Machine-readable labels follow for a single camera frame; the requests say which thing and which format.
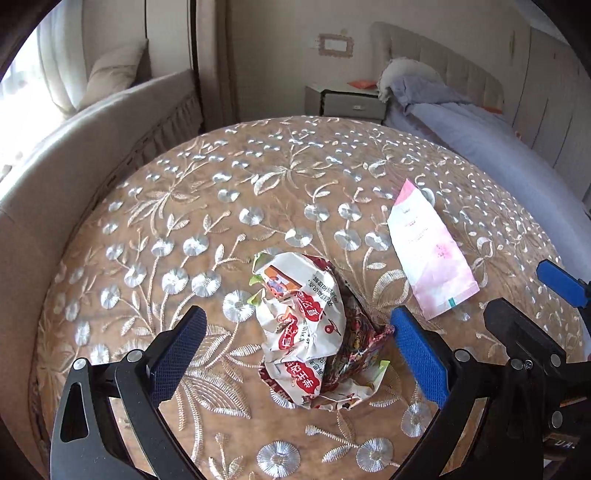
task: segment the beige cushion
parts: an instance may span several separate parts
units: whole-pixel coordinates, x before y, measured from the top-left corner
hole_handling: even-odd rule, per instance
[[[105,53],[90,72],[86,94],[80,101],[78,111],[129,88],[135,80],[139,60],[148,40],[134,41]]]
[[[378,80],[379,99],[386,102],[392,94],[389,89],[392,82],[398,77],[405,75],[416,75],[430,82],[444,83],[435,69],[426,63],[401,57],[391,60],[380,75]]]

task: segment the wall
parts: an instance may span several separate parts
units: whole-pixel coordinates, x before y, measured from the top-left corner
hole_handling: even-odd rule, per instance
[[[88,74],[103,54],[144,38],[151,76],[191,68],[189,0],[84,0],[82,36]]]
[[[369,26],[378,20],[442,43],[492,73],[505,88],[508,120],[515,116],[530,29],[511,0],[230,0],[230,4],[241,120],[303,113],[307,83],[371,77]],[[311,48],[320,33],[353,37],[353,57],[321,57]]]
[[[591,79],[569,45],[532,30],[514,128],[591,207]]]

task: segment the white packet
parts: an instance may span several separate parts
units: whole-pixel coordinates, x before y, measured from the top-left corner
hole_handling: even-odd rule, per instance
[[[408,179],[394,203],[388,228],[426,320],[480,290],[464,255],[439,215]]]

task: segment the silver embroidered flower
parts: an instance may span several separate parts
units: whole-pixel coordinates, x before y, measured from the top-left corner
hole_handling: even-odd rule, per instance
[[[361,238],[352,228],[335,232],[335,241],[347,252],[353,252],[361,247]]]
[[[74,341],[78,346],[85,346],[88,344],[90,339],[90,323],[78,322],[76,325],[76,331],[74,332]]]
[[[66,294],[61,292],[56,295],[56,299],[53,303],[53,313],[59,315],[61,312],[64,311],[66,307]]]
[[[189,282],[189,276],[184,268],[173,268],[162,276],[162,289],[169,295],[181,293]]]
[[[291,475],[299,468],[300,461],[297,448],[282,440],[265,445],[256,454],[258,466],[273,478]]]
[[[324,222],[328,220],[330,213],[328,208],[319,205],[318,203],[314,203],[311,205],[306,205],[306,208],[304,208],[304,216],[308,220],[312,220],[314,222]]]
[[[90,363],[92,365],[108,364],[109,349],[103,343],[97,343],[90,351]]]
[[[385,438],[369,439],[359,450],[356,460],[359,468],[365,472],[379,472],[386,468],[394,456],[394,447],[390,440]]]
[[[191,290],[197,297],[211,297],[222,285],[219,273],[208,270],[200,273],[191,281]]]
[[[73,322],[78,317],[78,313],[80,313],[80,302],[78,300],[72,300],[66,307],[66,320]]]
[[[121,205],[123,205],[123,202],[112,202],[109,204],[109,211],[116,212],[121,208]]]
[[[148,271],[146,270],[145,266],[143,266],[141,263],[134,263],[131,265],[131,267],[129,267],[123,281],[129,288],[135,288],[138,285],[141,285],[147,274]]]
[[[82,275],[84,275],[84,267],[78,267],[72,272],[68,282],[70,283],[70,285],[73,285],[82,278]]]
[[[248,303],[250,297],[251,294],[243,290],[235,290],[229,293],[222,302],[223,314],[234,323],[248,320],[255,311],[254,306]]]
[[[229,173],[226,173],[224,171],[218,172],[216,174],[214,174],[214,176],[212,177],[212,180],[214,183],[223,183],[225,181],[228,181],[232,178],[232,175],[230,175]]]
[[[201,255],[209,248],[209,238],[205,235],[195,235],[187,238],[183,243],[183,252],[188,257]]]
[[[349,177],[350,179],[352,179],[355,182],[361,181],[361,175],[359,175],[358,173],[355,173],[354,171],[349,170],[348,168],[343,170],[343,175],[345,175],[345,177]]]
[[[409,405],[404,415],[400,428],[409,437],[420,437],[431,423],[431,410],[426,403],[417,402]]]
[[[242,223],[248,226],[258,225],[265,217],[265,213],[259,207],[243,208],[238,214]]]
[[[361,218],[361,211],[354,203],[341,203],[339,205],[339,215],[345,220],[356,222]]]
[[[103,288],[100,292],[100,305],[106,309],[110,310],[121,298],[121,291],[117,285],[111,285],[107,288]]]
[[[392,200],[396,196],[393,189],[384,187],[374,187],[374,194],[376,197],[386,200]]]
[[[312,241],[312,233],[305,228],[292,228],[285,234],[285,241],[292,247],[307,247]]]
[[[217,199],[223,203],[232,203],[235,202],[240,192],[237,190],[226,190],[222,189],[217,193]]]
[[[378,252],[385,252],[392,246],[392,240],[387,233],[370,232],[365,235],[365,245]]]
[[[105,251],[105,256],[109,260],[117,260],[119,256],[123,253],[124,248],[124,244],[113,244],[107,247],[107,250]]]
[[[158,238],[152,246],[152,254],[155,257],[166,257],[173,251],[174,242],[165,238]]]
[[[117,225],[115,222],[109,222],[103,227],[103,233],[105,235],[110,235],[118,228],[119,228],[119,225]]]

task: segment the bed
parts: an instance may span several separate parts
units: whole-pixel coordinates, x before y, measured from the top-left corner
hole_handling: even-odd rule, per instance
[[[403,92],[404,106],[392,96],[384,125],[442,145],[488,173],[535,217],[566,269],[591,280],[591,220],[584,204],[516,137],[502,115],[484,110],[502,110],[501,83],[449,48],[403,28],[376,22],[371,39],[376,78],[392,59],[406,57],[435,69],[465,99],[423,103],[414,86],[410,94]]]

